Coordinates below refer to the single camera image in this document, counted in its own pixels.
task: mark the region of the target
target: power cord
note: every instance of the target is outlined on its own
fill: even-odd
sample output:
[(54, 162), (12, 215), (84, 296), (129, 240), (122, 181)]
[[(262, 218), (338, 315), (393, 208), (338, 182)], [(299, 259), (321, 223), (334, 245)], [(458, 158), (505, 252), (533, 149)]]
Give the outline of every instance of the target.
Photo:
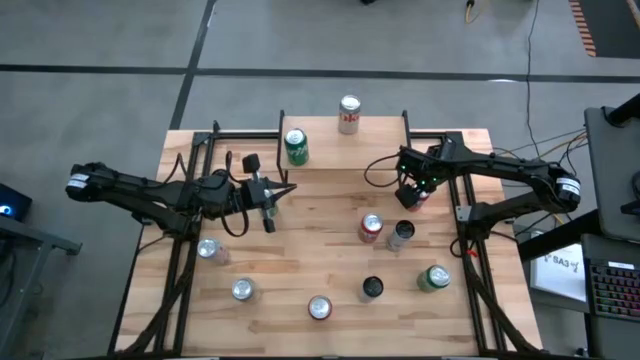
[(471, 17), (471, 9), (473, 8), (473, 6), (476, 4), (475, 0), (467, 0), (467, 10), (464, 13), (464, 23), (469, 25), (472, 22), (476, 21), (476, 19), (478, 17), (480, 17), (480, 14), (482, 14), (482, 12), (484, 11), (484, 9), (487, 7), (487, 5), (489, 4), (489, 0), (485, 0), (484, 3), (482, 4), (482, 7), (480, 8), (480, 10), (478, 10), (478, 13), (472, 18)]
[(525, 81), (527, 83), (527, 128), (529, 129), (529, 137), (531, 138), (531, 142), (536, 149), (536, 154), (538, 158), (540, 157), (540, 150), (538, 149), (538, 144), (536, 140), (533, 138), (533, 129), (531, 128), (531, 82), (529, 81), (529, 77), (531, 76), (531, 36), (533, 35), (533, 29), (536, 26), (536, 20), (538, 18), (538, 8), (540, 7), (540, 0), (536, 1), (536, 8), (533, 13), (533, 21), (531, 21), (531, 30), (529, 30), (529, 36), (527, 37), (527, 42), (529, 44), (527, 51), (527, 76), (525, 77)]

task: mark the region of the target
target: orange and black mat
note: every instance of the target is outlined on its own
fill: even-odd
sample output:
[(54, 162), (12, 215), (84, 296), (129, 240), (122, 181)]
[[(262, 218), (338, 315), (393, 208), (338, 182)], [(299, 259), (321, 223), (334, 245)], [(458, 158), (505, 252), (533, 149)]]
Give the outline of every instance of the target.
[(569, 0), (590, 56), (640, 59), (640, 0)]

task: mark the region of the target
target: can top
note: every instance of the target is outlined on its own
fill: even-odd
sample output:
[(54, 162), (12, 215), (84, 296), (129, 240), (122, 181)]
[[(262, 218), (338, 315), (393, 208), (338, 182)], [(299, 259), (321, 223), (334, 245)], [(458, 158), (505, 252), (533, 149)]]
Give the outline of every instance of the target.
[(309, 314), (315, 319), (322, 320), (331, 315), (331, 301), (328, 297), (317, 295), (309, 301)]
[(396, 224), (396, 234), (403, 239), (408, 239), (416, 232), (415, 226), (409, 220), (400, 220)]
[(285, 141), (291, 145), (301, 144), (304, 139), (304, 132), (301, 129), (295, 128), (289, 130), (287, 135), (284, 137)]
[(242, 278), (238, 279), (233, 283), (233, 287), (231, 288), (231, 292), (233, 297), (238, 300), (246, 300), (253, 295), (253, 284), (251, 279)]
[(368, 231), (378, 231), (382, 229), (382, 219), (377, 214), (367, 214), (362, 219), (362, 226)]
[(342, 98), (342, 100), (340, 101), (340, 105), (342, 105), (342, 107), (346, 110), (358, 110), (358, 108), (360, 107), (360, 99), (358, 99), (354, 95), (347, 95)]
[(435, 287), (445, 287), (451, 282), (451, 276), (444, 267), (433, 265), (429, 268), (428, 280)]
[(204, 258), (215, 256), (218, 252), (218, 240), (202, 239), (198, 241), (198, 254)]
[(364, 293), (369, 297), (378, 297), (382, 294), (384, 285), (379, 277), (369, 276), (364, 279), (364, 283), (362, 283), (362, 290), (364, 290)]

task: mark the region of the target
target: green soda can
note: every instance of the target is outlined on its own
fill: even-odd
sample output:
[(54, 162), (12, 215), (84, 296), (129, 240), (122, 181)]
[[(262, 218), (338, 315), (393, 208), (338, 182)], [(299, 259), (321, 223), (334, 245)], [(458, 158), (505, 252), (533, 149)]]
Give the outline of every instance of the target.
[(284, 137), (284, 146), (287, 149), (289, 162), (295, 166), (306, 164), (309, 161), (309, 145), (307, 135), (302, 129), (291, 129)]
[(446, 288), (451, 282), (451, 275), (444, 267), (433, 265), (426, 271), (421, 272), (416, 282), (420, 290), (434, 292)]

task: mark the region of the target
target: red and silver can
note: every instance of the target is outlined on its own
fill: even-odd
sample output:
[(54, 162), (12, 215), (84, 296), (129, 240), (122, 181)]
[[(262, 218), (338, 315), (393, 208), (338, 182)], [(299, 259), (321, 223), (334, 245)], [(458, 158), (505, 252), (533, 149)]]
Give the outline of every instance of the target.
[(409, 220), (400, 220), (393, 228), (393, 232), (387, 238), (387, 249), (398, 252), (404, 247), (416, 232), (415, 226)]
[(427, 201), (427, 199), (429, 199), (430, 195), (431, 194), (426, 192), (426, 191), (421, 191), (420, 195), (418, 196), (418, 201), (412, 207), (410, 207), (407, 210), (409, 210), (411, 212), (416, 212), (416, 211), (420, 210), (422, 205), (424, 205), (425, 201)]
[(340, 100), (338, 130), (343, 134), (355, 134), (360, 123), (360, 99), (347, 95)]
[(371, 213), (362, 218), (358, 235), (360, 235), (360, 240), (362, 240), (363, 243), (371, 244), (376, 241), (381, 231), (382, 218), (378, 214)]
[(203, 259), (213, 260), (219, 265), (227, 264), (230, 260), (229, 250), (216, 239), (198, 241), (198, 255)]
[(316, 320), (324, 320), (331, 315), (333, 305), (328, 297), (316, 295), (309, 300), (309, 315)]

